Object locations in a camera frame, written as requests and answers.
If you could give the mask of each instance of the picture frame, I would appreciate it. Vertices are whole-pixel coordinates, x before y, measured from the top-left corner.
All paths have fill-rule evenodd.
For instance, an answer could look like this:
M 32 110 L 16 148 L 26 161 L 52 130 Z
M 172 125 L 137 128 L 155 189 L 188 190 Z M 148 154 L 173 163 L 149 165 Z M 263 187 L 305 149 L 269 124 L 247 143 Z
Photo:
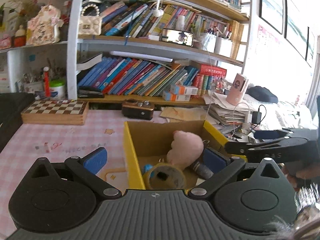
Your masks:
M 285 0 L 284 38 L 306 59 L 308 44 L 308 26 L 301 20 L 303 17 L 292 0 Z
M 284 0 L 260 0 L 259 17 L 273 27 L 278 33 L 283 33 Z
M 306 52 L 306 62 L 311 67 L 315 49 L 315 36 L 308 27 L 308 43 L 307 43 L 307 52 Z

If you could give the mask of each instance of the packing tape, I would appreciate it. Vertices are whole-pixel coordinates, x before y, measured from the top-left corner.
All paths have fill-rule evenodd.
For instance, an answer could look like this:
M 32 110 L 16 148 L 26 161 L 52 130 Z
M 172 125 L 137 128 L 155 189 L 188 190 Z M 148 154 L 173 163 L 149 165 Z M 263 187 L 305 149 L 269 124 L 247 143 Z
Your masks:
M 187 185 L 182 170 L 168 163 L 158 163 L 143 174 L 142 178 L 146 189 L 151 190 L 184 189 Z

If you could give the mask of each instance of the tablecloth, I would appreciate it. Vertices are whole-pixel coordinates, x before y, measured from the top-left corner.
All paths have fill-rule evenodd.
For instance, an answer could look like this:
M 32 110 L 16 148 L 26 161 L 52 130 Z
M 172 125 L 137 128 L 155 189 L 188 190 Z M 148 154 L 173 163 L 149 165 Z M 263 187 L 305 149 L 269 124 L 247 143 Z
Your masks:
M 151 122 L 166 122 L 160 113 L 155 111 Z M 50 162 L 63 162 L 70 156 L 84 157 L 105 147 L 108 162 L 104 168 L 125 169 L 123 124 L 128 120 L 138 121 L 125 118 L 117 110 L 89 110 L 84 126 L 23 124 L 0 154 L 0 233 L 9 236 L 16 230 L 8 203 L 37 158 L 45 156 Z M 49 153 L 44 147 L 46 142 Z

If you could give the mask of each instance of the blue sticker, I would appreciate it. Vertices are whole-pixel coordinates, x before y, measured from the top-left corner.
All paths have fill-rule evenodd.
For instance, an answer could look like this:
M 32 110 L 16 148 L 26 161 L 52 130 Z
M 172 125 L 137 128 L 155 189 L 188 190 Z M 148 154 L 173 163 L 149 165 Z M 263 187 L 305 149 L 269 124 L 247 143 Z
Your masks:
M 35 54 L 32 54 L 29 56 L 29 61 L 35 61 L 36 60 L 36 55 Z

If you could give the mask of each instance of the crosshair logo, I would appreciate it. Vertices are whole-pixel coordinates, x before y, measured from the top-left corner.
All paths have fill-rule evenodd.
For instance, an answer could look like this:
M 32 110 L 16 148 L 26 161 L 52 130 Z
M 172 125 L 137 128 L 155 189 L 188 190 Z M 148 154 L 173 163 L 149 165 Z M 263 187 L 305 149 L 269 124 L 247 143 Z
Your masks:
M 237 89 L 238 87 L 240 87 L 240 81 L 239 81 L 239 80 L 237 80 L 237 81 L 235 82 L 235 88 Z
M 155 192 L 155 193 L 152 193 L 151 196 L 154 197 L 154 198 L 157 198 L 157 197 L 160 197 L 160 194 Z

